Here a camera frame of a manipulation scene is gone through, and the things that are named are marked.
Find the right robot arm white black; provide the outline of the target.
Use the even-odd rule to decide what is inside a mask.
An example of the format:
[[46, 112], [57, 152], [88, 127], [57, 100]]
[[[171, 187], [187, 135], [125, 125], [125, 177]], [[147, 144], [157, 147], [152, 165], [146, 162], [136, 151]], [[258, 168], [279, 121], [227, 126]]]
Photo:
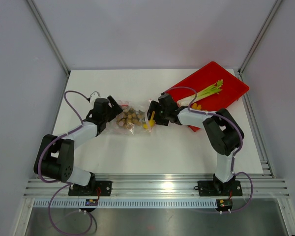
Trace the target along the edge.
[[244, 133], [228, 110], [205, 112], [187, 106], [179, 107], [170, 94], [164, 93], [157, 101], [151, 101], [147, 118], [153, 119], [157, 125], [174, 123], [203, 129], [216, 152], [217, 165], [212, 179], [198, 181], [195, 189], [201, 197], [242, 196], [234, 164], [235, 155], [243, 145]]

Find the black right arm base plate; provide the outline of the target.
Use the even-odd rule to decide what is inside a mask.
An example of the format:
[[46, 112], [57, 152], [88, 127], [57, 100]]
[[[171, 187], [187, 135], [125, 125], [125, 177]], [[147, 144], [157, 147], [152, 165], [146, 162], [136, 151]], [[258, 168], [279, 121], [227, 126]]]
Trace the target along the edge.
[[240, 197], [243, 195], [240, 181], [230, 181], [219, 183], [213, 180], [200, 180], [197, 188], [200, 197]]

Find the fake brown grape bunch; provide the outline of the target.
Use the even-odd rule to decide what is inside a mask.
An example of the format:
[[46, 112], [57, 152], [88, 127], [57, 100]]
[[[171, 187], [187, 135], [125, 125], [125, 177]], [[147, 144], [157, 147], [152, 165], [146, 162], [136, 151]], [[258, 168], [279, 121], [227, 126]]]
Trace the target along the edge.
[[143, 126], [145, 113], [141, 110], [135, 110], [129, 106], [127, 109], [123, 109], [123, 112], [116, 117], [116, 124], [119, 127], [132, 130], [136, 127]]

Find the yellow fake mango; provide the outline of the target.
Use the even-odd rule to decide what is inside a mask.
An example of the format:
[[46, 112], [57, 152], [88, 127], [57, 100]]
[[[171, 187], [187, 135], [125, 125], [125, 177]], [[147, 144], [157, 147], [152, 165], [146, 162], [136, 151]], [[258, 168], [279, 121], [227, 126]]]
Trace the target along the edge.
[[152, 112], [150, 119], [148, 119], [148, 114], [145, 113], [145, 123], [143, 124], [143, 128], [151, 132], [152, 128], [155, 126], [154, 120], [155, 111]]

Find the clear zip top bag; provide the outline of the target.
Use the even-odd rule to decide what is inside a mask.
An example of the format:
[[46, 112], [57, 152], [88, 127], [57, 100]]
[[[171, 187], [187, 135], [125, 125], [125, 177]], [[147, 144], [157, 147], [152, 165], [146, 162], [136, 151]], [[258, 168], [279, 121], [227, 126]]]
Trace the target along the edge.
[[106, 125], [104, 134], [136, 135], [152, 131], [156, 125], [155, 112], [152, 112], [151, 118], [148, 118], [150, 105], [148, 101], [118, 100], [117, 103], [121, 106], [122, 113]]

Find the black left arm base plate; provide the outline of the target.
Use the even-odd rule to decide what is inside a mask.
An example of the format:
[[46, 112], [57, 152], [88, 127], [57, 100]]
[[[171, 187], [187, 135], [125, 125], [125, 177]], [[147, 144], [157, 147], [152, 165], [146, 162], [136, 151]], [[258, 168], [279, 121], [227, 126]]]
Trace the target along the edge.
[[95, 197], [104, 196], [108, 197], [111, 195], [112, 182], [107, 180], [96, 180], [87, 186], [81, 186], [74, 184], [73, 187], [69, 188], [68, 196], [74, 197]]

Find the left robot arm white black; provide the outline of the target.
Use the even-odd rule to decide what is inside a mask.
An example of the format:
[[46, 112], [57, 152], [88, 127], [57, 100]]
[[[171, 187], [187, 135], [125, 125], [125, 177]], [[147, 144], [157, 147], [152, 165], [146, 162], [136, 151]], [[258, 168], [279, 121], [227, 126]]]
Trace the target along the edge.
[[110, 196], [111, 181], [96, 180], [94, 173], [75, 167], [74, 151], [99, 136], [121, 112], [122, 107], [111, 96], [96, 98], [79, 126], [59, 136], [47, 134], [42, 138], [34, 173], [44, 182], [70, 184], [69, 196]]

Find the fake green onion stalk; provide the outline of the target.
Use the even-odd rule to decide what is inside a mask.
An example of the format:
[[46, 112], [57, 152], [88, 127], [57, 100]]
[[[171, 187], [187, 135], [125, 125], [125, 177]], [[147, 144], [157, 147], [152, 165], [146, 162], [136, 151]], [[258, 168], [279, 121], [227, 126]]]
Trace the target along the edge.
[[222, 91], [222, 86], [224, 84], [224, 80], [218, 80], [216, 83], [206, 87], [205, 89], [201, 90], [197, 93], [197, 95], [191, 95], [189, 97], [182, 98], [177, 101], [177, 104], [179, 106], [187, 106], [192, 105], [193, 103], [196, 103], [204, 98], [207, 98], [209, 96], [212, 96], [214, 94], [219, 94], [219, 92]]

